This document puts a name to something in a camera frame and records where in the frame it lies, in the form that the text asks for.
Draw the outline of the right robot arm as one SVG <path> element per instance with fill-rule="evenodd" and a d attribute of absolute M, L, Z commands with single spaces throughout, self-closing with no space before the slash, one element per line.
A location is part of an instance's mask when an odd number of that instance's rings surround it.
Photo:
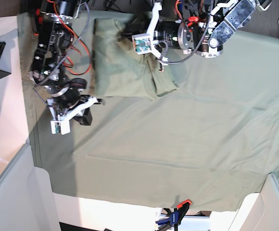
<path fill-rule="evenodd" d="M 70 53 L 83 43 L 81 39 L 89 25 L 85 23 L 79 35 L 71 27 L 70 20 L 78 17 L 81 6 L 90 10 L 85 0 L 45 0 L 38 15 L 41 19 L 38 45 L 28 76 L 34 83 L 34 91 L 44 87 L 50 95 L 44 103 L 50 109 L 56 127 L 63 119 L 75 119 L 86 126 L 92 121 L 90 109 L 79 108 L 89 100 L 88 95 L 80 93 L 87 88 L 87 81 L 80 73 L 75 73 L 74 78 L 67 76 L 74 66 Z"/>

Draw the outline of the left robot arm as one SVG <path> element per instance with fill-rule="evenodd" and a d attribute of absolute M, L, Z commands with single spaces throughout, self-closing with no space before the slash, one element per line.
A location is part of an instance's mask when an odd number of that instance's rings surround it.
<path fill-rule="evenodd" d="M 186 55 L 214 58 L 222 54 L 223 45 L 251 20 L 256 9 L 266 11 L 270 0 L 177 0 L 175 20 L 160 15 L 162 1 L 153 1 L 151 14 L 134 17 L 120 32 L 133 43 L 134 51 L 152 54 L 162 64 L 170 64 L 169 49 Z"/>

